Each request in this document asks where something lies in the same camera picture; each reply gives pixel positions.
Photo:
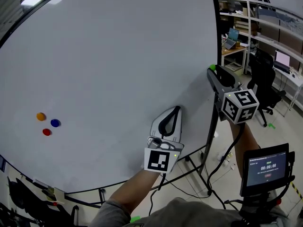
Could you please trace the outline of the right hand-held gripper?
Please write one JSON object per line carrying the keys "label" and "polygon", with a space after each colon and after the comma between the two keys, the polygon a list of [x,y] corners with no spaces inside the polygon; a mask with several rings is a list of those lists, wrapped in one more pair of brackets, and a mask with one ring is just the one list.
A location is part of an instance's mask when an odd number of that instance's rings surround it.
{"label": "right hand-held gripper", "polygon": [[207,78],[218,95],[215,103],[219,119],[240,124],[251,120],[259,107],[259,101],[252,89],[241,85],[239,77],[228,68],[216,65],[207,69]]}

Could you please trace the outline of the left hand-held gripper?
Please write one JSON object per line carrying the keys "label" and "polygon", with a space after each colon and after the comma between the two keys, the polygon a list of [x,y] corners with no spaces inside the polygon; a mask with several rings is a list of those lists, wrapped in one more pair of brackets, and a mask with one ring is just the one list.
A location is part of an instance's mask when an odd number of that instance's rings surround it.
{"label": "left hand-held gripper", "polygon": [[169,174],[178,161],[184,145],[182,109],[172,107],[160,114],[151,125],[148,147],[144,149],[144,170]]}

